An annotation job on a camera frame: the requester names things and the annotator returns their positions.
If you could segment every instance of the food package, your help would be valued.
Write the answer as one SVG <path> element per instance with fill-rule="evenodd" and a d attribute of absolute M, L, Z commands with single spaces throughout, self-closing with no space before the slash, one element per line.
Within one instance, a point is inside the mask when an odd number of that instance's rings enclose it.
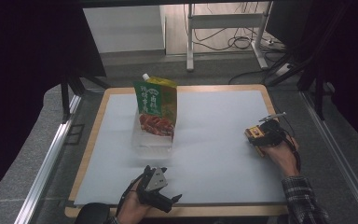
<path fill-rule="evenodd" d="M 176 83 L 160 77 L 143 75 L 145 81 L 133 83 L 139 122 L 143 131 L 173 139 L 177 116 Z"/>

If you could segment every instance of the black curtain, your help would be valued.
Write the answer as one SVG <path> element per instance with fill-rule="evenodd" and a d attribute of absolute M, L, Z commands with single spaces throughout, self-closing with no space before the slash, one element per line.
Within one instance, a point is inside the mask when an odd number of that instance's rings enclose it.
<path fill-rule="evenodd" d="M 105 76 L 81 7 L 0 1 L 0 180 L 37 121 L 46 91 L 63 76 L 78 77 L 76 71 Z"/>
<path fill-rule="evenodd" d="M 325 79 L 336 92 L 334 104 L 358 132 L 358 1 L 353 1 L 324 55 Z"/>

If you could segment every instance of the person's wrist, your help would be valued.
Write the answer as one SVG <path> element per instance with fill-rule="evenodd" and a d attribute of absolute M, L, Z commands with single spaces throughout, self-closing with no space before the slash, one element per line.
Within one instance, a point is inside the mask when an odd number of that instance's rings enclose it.
<path fill-rule="evenodd" d="M 284 171 L 283 174 L 285 177 L 290 177 L 290 176 L 300 175 L 300 172 L 297 169 L 293 169 L 289 171 Z"/>
<path fill-rule="evenodd" d="M 125 220 L 120 215 L 118 215 L 118 217 L 116 218 L 116 221 L 117 221 L 117 224 L 136 224 L 136 223 L 132 223 L 128 220 Z"/>

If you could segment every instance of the hand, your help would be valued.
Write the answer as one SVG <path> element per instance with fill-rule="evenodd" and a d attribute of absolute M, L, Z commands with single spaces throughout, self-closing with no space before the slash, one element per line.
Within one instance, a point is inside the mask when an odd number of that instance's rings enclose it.
<path fill-rule="evenodd" d="M 298 144 L 294 138 L 287 136 L 287 139 L 290 142 L 293 141 L 295 148 L 298 149 Z M 296 157 L 286 142 L 282 141 L 276 147 L 260 147 L 260 149 L 266 152 L 275 164 L 281 168 L 284 176 L 300 175 L 296 168 Z"/>
<path fill-rule="evenodd" d="M 136 188 L 141 180 L 138 180 L 133 186 L 131 191 L 127 194 L 126 199 L 118 213 L 117 220 L 120 224 L 137 224 L 147 214 L 147 211 L 151 208 L 150 205 L 141 204 L 139 202 Z"/>

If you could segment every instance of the metal rail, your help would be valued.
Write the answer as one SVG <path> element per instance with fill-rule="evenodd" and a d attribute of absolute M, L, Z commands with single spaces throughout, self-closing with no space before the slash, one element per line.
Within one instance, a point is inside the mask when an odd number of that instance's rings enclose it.
<path fill-rule="evenodd" d="M 324 139 L 334 160 L 336 161 L 339 170 L 347 181 L 348 186 L 350 187 L 356 201 L 358 202 L 358 178 L 356 173 L 352 170 L 350 164 L 345 158 L 345 155 L 342 153 L 341 148 L 336 142 L 336 139 L 331 134 L 327 124 L 323 120 L 320 120 L 319 116 L 316 114 L 315 110 L 313 109 L 313 102 L 310 97 L 303 91 L 300 92 L 300 96 L 304 100 L 306 107 L 310 112 L 310 116 L 315 122 L 319 132 L 322 135 L 322 138 Z"/>
<path fill-rule="evenodd" d="M 43 192 L 43 189 L 48 182 L 48 177 L 51 173 L 51 170 L 54 166 L 55 161 L 60 155 L 62 145 L 65 141 L 65 137 L 68 134 L 69 128 L 71 127 L 73 121 L 73 114 L 76 112 L 77 107 L 80 103 L 81 97 L 75 95 L 70 104 L 70 118 L 64 124 L 61 124 L 54 139 L 51 143 L 50 148 L 48 149 L 48 154 L 46 155 L 42 166 L 40 167 L 39 172 L 34 180 L 33 185 L 26 197 L 24 204 L 16 218 L 15 224 L 25 224 L 29 223 L 32 215 L 34 214 L 34 210 L 39 202 L 40 195 Z"/>

